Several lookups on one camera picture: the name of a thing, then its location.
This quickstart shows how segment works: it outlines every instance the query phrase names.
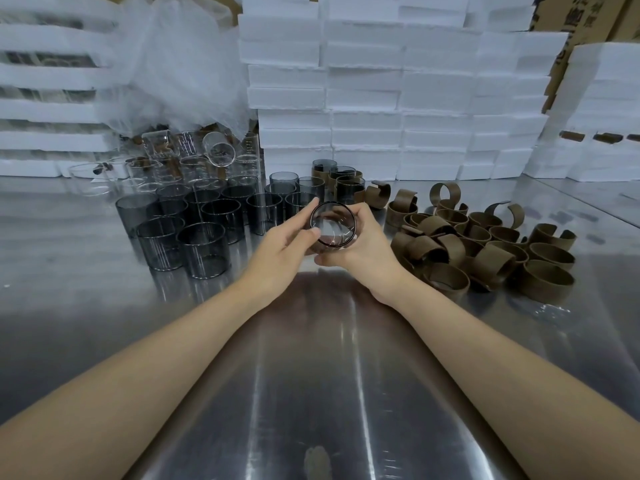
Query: person's right arm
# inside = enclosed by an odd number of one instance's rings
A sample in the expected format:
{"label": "person's right arm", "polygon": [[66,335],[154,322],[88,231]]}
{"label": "person's right arm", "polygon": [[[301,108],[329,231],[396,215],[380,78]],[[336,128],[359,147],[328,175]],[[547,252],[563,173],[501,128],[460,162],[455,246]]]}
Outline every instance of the person's right arm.
{"label": "person's right arm", "polygon": [[412,276],[368,206],[351,209],[356,242],[316,263],[345,268],[411,323],[530,478],[640,479],[640,423]]}

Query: hand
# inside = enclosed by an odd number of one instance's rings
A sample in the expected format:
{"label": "hand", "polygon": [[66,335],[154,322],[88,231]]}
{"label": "hand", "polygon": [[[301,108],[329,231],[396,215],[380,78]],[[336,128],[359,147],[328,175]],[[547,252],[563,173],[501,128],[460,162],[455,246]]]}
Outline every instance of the hand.
{"label": "hand", "polygon": [[308,206],[283,224],[269,229],[238,280],[247,294],[256,296],[260,308],[279,297],[300,268],[300,263],[320,237],[320,229],[303,229],[318,205],[313,199]]}
{"label": "hand", "polygon": [[369,206],[357,203],[347,207],[356,216],[357,239],[346,249],[316,256],[316,264],[345,268],[369,288],[374,298],[393,306],[396,289],[408,273],[398,263]]}

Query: forearm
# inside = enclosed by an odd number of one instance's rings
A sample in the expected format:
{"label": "forearm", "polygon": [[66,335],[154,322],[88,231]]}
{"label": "forearm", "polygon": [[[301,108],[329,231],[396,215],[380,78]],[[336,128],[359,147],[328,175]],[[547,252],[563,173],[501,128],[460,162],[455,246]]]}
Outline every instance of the forearm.
{"label": "forearm", "polygon": [[21,412],[0,428],[0,478],[122,478],[260,307],[236,283]]}
{"label": "forearm", "polygon": [[536,479],[640,478],[640,424],[408,273],[394,307]]}

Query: brown cardboard box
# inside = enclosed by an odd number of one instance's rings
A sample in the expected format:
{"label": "brown cardboard box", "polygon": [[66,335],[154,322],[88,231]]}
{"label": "brown cardboard box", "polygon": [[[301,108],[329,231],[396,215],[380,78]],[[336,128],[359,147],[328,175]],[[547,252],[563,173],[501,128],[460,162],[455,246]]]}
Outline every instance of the brown cardboard box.
{"label": "brown cardboard box", "polygon": [[609,40],[613,42],[640,42],[640,0],[627,0]]}
{"label": "brown cardboard box", "polygon": [[545,92],[549,96],[548,110],[562,82],[569,56],[576,45],[604,42],[608,39],[626,0],[536,0],[531,29],[535,31],[568,32],[564,49],[551,69],[551,82]]}

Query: stack of white boxes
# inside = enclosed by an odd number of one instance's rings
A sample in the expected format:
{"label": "stack of white boxes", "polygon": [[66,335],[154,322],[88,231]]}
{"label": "stack of white boxes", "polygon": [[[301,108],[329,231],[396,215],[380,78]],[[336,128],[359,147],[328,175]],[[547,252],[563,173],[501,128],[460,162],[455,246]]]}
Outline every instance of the stack of white boxes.
{"label": "stack of white boxes", "polygon": [[581,182],[640,179],[640,45],[575,47],[526,174]]}
{"label": "stack of white boxes", "polygon": [[111,87],[109,31],[120,6],[107,0],[2,0],[0,175],[68,176],[68,167],[111,156],[118,135],[99,124]]}
{"label": "stack of white boxes", "polygon": [[526,30],[533,0],[480,1],[243,0],[267,174],[333,156],[368,179],[519,176],[567,34],[488,31]]}

